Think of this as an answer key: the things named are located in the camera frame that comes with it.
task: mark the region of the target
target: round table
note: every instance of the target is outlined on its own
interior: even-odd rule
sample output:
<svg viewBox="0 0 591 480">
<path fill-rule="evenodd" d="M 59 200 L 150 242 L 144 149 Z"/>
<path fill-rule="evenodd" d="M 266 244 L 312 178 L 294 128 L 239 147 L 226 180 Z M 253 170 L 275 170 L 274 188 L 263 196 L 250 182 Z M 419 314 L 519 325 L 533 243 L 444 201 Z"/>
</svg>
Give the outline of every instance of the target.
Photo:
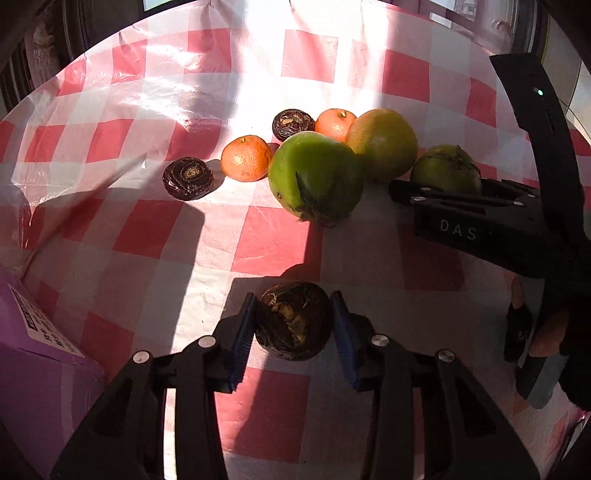
<svg viewBox="0 0 591 480">
<path fill-rule="evenodd" d="M 416 238 L 383 187 L 323 229 L 284 211 L 266 179 L 223 178 L 222 148 L 271 141 L 285 108 L 380 106 L 424 148 L 461 145 L 485 177 L 537 180 L 488 54 L 458 33 L 374 0 L 199 0 L 91 48 L 0 122 L 0 261 L 108 378 L 136 350 L 211 333 L 248 291 L 341 290 L 407 349 L 455 351 L 545 475 L 578 411 L 559 387 L 541 411 L 515 393 L 502 358 L 512 274 Z M 573 140 L 584 163 L 590 148 Z M 162 173 L 186 155 L 209 160 L 216 189 L 182 203 Z M 230 479 L 358 478 L 371 396 L 349 389 L 332 340 L 302 363 L 254 342 L 243 383 L 216 401 Z M 420 442 L 416 454 L 419 475 Z"/>
</svg>

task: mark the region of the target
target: purple box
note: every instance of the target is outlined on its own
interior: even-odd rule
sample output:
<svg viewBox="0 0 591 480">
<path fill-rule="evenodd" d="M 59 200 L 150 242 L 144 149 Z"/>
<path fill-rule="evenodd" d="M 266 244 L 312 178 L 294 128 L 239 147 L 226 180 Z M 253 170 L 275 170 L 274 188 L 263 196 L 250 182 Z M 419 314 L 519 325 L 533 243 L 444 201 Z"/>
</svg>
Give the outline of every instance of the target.
<svg viewBox="0 0 591 480">
<path fill-rule="evenodd" d="M 102 368 L 0 267 L 0 419 L 44 478 L 104 388 Z"/>
</svg>

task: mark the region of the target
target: white label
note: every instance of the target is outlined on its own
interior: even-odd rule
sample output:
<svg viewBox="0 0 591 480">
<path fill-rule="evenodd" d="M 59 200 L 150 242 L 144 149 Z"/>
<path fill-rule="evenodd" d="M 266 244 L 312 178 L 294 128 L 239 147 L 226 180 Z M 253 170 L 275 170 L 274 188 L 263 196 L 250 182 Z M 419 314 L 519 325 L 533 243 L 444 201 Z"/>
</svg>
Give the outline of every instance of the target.
<svg viewBox="0 0 591 480">
<path fill-rule="evenodd" d="M 85 358 L 82 352 L 80 352 L 61 334 L 41 310 L 35 307 L 10 285 L 9 287 L 15 302 L 17 302 L 18 309 L 21 312 L 22 320 L 25 322 L 29 337 L 37 342 L 51 345 L 58 350 L 64 350 L 65 352 Z"/>
</svg>

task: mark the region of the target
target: red and white tablecloth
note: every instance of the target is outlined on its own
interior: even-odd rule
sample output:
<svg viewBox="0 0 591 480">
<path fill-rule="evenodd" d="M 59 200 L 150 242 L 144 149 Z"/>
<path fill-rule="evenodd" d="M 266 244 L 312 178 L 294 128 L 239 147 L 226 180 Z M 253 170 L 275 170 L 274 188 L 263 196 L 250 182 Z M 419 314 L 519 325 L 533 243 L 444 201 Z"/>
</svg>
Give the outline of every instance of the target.
<svg viewBox="0 0 591 480">
<path fill-rule="evenodd" d="M 0 261 L 109 378 L 133 351 L 212 332 L 277 277 L 340 289 L 408 349 L 454 350 L 546 473 L 577 410 L 559 387 L 542 411 L 515 393 L 502 361 L 511 274 L 415 238 L 383 187 L 322 229 L 215 160 L 240 135 L 272 140 L 285 108 L 378 106 L 422 147 L 460 144 L 486 177 L 537 179 L 487 53 L 460 34 L 374 0 L 199 0 L 91 48 L 0 122 Z M 573 139 L 591 186 L 591 148 Z M 185 155 L 211 159 L 219 185 L 188 203 L 161 179 Z M 358 478 L 370 400 L 345 384 L 332 341 L 303 363 L 255 342 L 238 391 L 217 398 L 230 478 Z"/>
</svg>

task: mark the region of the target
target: green fruit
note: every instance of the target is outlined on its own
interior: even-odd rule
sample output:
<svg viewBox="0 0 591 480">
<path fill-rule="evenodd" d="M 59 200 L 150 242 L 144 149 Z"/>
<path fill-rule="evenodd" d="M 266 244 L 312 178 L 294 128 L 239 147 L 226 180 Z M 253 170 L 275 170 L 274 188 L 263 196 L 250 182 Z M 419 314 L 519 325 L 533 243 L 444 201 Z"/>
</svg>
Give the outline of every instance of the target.
<svg viewBox="0 0 591 480">
<path fill-rule="evenodd" d="M 363 161 L 365 177 L 380 183 L 405 174 L 417 159 L 413 128 L 394 110 L 376 108 L 349 127 L 345 141 Z"/>
<path fill-rule="evenodd" d="M 361 200 L 363 165 L 347 145 L 316 132 L 285 140 L 268 170 L 281 206 L 302 221 L 334 225 Z"/>
<path fill-rule="evenodd" d="M 438 145 L 414 164 L 410 181 L 444 192 L 481 194 L 480 170 L 458 145 Z"/>
</svg>

